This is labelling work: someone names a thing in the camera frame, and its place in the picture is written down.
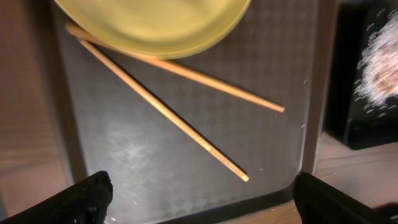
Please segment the wooden chopstick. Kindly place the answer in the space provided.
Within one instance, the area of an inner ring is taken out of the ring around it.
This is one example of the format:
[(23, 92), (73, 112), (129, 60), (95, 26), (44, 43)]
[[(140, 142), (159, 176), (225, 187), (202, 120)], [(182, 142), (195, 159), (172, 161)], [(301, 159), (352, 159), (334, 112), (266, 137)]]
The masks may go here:
[(170, 60), (161, 60), (161, 59), (157, 59), (157, 58), (150, 58), (150, 57), (141, 56), (141, 55), (138, 55), (135, 53), (123, 52), (122, 50), (116, 50), (114, 47), (110, 47), (109, 45), (103, 43), (96, 37), (89, 34), (86, 30), (82, 29), (81, 27), (79, 27), (78, 25), (76, 25), (72, 22), (65, 23), (65, 30), (69, 34), (74, 35), (75, 37), (79, 37), (83, 40), (87, 40), (89, 42), (100, 45), (102, 47), (106, 47), (108, 49), (117, 51), (119, 53), (122, 53), (129, 57), (132, 57), (134, 59), (138, 59), (145, 63), (148, 63), (153, 66), (164, 69), (166, 71), (180, 75), (181, 77), (193, 80), (195, 82), (201, 83), (203, 85), (217, 89), (219, 91), (223, 91), (223, 92), (233, 95), (235, 97), (244, 99), (246, 101), (253, 102), (255, 104), (264, 106), (266, 108), (269, 108), (269, 109), (272, 109), (274, 111), (278, 111), (281, 113), (283, 113), (285, 111), (285, 108), (281, 105), (278, 105), (277, 103), (273, 103), (269, 100), (265, 100), (264, 98), (261, 98), (260, 96), (257, 96), (253, 93), (246, 91), (246, 90), (243, 90), (236, 86), (232, 86), (228, 83), (222, 82), (219, 79), (213, 78), (213, 77), (205, 75), (203, 73), (191, 70), (187, 67), (181, 66), (177, 63), (174, 63)]
[(100, 62), (108, 67), (116, 76), (118, 76), (124, 83), (132, 88), (137, 94), (151, 104), (157, 111), (163, 114), (167, 119), (173, 122), (178, 128), (180, 128), (186, 135), (191, 137), (197, 142), (202, 148), (207, 150), (213, 157), (219, 160), (224, 166), (230, 171), (236, 174), (244, 182), (249, 180), (249, 176), (240, 169), (233, 161), (228, 159), (221, 151), (219, 151), (214, 145), (207, 141), (204, 137), (191, 128), (184, 120), (177, 116), (172, 110), (170, 110), (163, 102), (158, 100), (152, 93), (146, 90), (136, 79), (128, 75), (123, 69), (112, 62), (107, 56), (101, 53), (96, 47), (91, 45), (87, 40), (78, 39), (79, 43), (84, 46), (86, 50), (92, 53)]

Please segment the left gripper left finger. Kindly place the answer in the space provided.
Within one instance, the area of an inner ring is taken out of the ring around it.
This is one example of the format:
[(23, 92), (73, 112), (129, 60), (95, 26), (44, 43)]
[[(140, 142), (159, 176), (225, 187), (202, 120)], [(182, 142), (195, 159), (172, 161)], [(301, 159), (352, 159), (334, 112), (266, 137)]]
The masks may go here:
[(99, 171), (1, 224), (103, 224), (113, 199), (106, 171)]

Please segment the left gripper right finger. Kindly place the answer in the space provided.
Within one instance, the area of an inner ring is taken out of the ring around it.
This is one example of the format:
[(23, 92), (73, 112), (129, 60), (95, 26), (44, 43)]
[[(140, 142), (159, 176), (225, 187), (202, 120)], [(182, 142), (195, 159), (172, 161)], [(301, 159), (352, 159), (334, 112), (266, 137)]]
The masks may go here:
[(296, 176), (293, 198), (303, 224), (397, 223), (396, 203), (370, 208), (306, 172)]

